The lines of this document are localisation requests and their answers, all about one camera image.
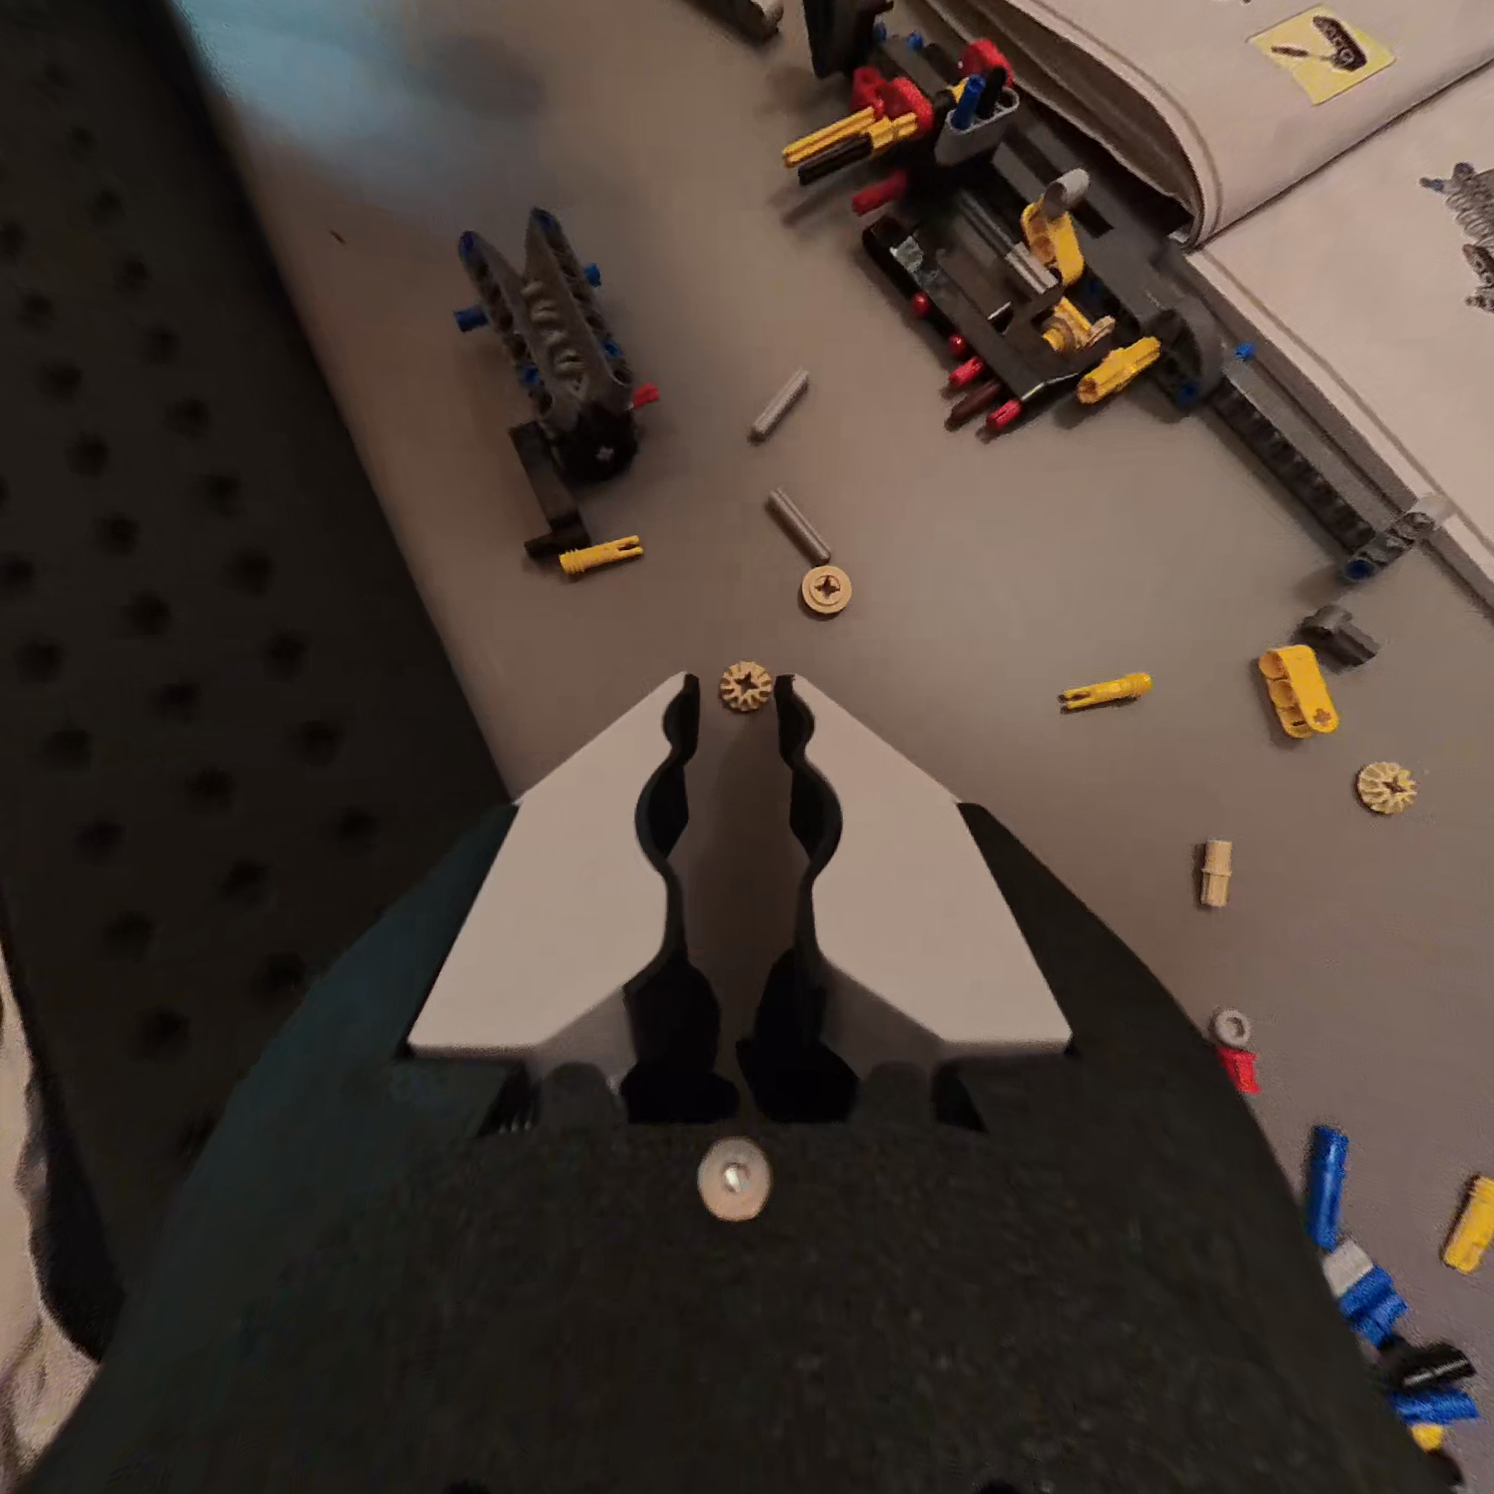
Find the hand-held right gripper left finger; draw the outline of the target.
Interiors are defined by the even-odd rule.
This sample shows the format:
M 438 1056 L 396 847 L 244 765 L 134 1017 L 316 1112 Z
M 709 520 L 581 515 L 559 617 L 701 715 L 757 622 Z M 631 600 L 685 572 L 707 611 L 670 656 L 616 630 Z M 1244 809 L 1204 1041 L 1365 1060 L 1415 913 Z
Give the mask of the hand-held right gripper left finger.
M 699 739 L 699 678 L 668 676 L 525 791 L 408 1032 L 420 1056 L 531 1076 L 638 1060 L 627 995 L 679 943 L 679 882 L 651 826 Z

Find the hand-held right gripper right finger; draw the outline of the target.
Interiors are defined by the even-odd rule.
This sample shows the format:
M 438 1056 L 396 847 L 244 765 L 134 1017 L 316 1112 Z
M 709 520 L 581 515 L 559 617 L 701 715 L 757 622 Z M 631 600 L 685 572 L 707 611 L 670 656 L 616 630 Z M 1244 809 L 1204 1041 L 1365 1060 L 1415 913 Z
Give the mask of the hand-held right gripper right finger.
M 859 1078 L 1063 1054 L 1072 1024 L 963 800 L 805 676 L 775 680 L 775 713 L 814 1039 Z

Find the grey lego axle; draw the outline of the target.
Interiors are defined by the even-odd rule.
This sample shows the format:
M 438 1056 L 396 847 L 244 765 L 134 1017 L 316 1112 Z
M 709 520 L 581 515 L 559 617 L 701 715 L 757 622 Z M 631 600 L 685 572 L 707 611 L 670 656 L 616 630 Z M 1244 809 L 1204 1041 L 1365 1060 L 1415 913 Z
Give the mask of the grey lego axle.
M 794 374 L 775 391 L 775 394 L 753 418 L 748 435 L 751 444 L 761 444 L 774 437 L 783 420 L 787 420 L 805 398 L 807 391 L 811 389 L 811 379 L 813 374 L 805 366 L 794 370 Z
M 794 546 L 809 559 L 811 567 L 826 567 L 831 563 L 831 546 L 785 489 L 772 489 L 768 492 L 766 509 L 792 539 Z

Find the yellow lego connector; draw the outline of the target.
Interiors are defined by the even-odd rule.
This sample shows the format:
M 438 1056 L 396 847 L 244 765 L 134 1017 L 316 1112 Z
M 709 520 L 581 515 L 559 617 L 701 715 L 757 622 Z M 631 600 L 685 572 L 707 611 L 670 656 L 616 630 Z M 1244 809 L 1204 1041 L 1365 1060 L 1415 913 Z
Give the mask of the yellow lego connector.
M 1261 652 L 1257 667 L 1282 732 L 1295 739 L 1335 733 L 1341 715 L 1309 644 L 1280 644 Z

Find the dark grey lego connector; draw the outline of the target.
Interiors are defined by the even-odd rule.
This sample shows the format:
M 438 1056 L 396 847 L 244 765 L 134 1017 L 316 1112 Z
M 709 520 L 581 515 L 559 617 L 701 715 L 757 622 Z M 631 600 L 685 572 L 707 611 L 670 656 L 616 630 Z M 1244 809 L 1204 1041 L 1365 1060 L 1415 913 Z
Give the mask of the dark grey lego connector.
M 1356 617 L 1339 604 L 1317 607 L 1298 622 L 1298 639 L 1330 659 L 1335 669 L 1348 670 L 1376 659 L 1382 644 Z

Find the pile of small lego pins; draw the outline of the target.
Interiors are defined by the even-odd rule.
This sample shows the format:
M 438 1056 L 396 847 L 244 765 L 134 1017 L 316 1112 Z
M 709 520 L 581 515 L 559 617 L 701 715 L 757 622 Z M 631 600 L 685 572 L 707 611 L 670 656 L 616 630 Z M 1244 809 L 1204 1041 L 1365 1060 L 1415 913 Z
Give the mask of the pile of small lego pins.
M 1219 1008 L 1209 1021 L 1209 1039 L 1235 1089 L 1259 1095 L 1259 1056 L 1250 1019 L 1239 1008 Z M 1350 1150 L 1345 1130 L 1332 1125 L 1313 1128 L 1306 1150 L 1306 1232 L 1319 1251 L 1339 1315 L 1376 1354 L 1389 1406 L 1445 1484 L 1461 1488 L 1465 1473 L 1448 1447 L 1448 1436 L 1452 1429 L 1482 1419 L 1471 1391 L 1478 1367 L 1456 1343 L 1417 1343 L 1402 1330 L 1408 1299 L 1391 1271 L 1345 1228 Z M 1474 1275 L 1491 1256 L 1491 1243 L 1493 1180 L 1478 1173 L 1461 1193 L 1441 1260 L 1459 1275 Z

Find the lego engine subassembly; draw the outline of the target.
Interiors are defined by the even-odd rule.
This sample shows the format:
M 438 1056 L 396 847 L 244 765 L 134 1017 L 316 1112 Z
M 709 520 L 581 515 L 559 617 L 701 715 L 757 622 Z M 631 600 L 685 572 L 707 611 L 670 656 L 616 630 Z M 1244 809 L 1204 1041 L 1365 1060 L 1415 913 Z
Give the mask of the lego engine subassembly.
M 559 567 L 560 552 L 603 543 L 588 531 L 583 498 L 636 461 L 638 413 L 661 392 L 636 379 L 598 302 L 599 270 L 548 209 L 529 213 L 522 266 L 473 229 L 459 237 L 459 261 L 475 292 L 455 311 L 459 329 L 492 331 L 529 400 L 531 416 L 510 428 L 544 513 L 527 554 Z

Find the lego chassis assembly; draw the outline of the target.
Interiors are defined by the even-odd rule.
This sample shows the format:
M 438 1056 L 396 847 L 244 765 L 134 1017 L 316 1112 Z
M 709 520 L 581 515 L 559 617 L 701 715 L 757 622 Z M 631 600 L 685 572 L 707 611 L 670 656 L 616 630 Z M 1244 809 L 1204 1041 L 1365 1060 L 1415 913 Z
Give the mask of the lego chassis assembly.
M 848 83 L 848 114 L 783 150 L 803 188 L 870 172 L 851 196 L 864 244 L 918 315 L 957 344 L 950 416 L 998 433 L 1052 398 L 1096 407 L 1141 378 L 1183 409 L 1207 409 L 1296 496 L 1365 581 L 1422 544 L 1372 543 L 1350 568 L 1350 528 L 1320 524 L 1324 461 L 1306 459 L 1296 420 L 1224 391 L 1237 340 L 1178 276 L 1183 205 L 1020 81 L 994 33 L 972 40 L 913 7 L 931 33 L 900 31 L 894 3 L 801 3 L 813 70 Z

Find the lego instruction booklet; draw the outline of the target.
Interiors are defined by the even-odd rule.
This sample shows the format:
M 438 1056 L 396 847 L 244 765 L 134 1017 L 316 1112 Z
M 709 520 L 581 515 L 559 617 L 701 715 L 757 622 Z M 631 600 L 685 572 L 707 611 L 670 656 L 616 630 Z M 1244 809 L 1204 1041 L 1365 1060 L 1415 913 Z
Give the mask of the lego instruction booklet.
M 926 3 L 1176 198 L 1226 378 L 1326 463 L 1350 568 L 1428 543 L 1491 602 L 1493 3 Z

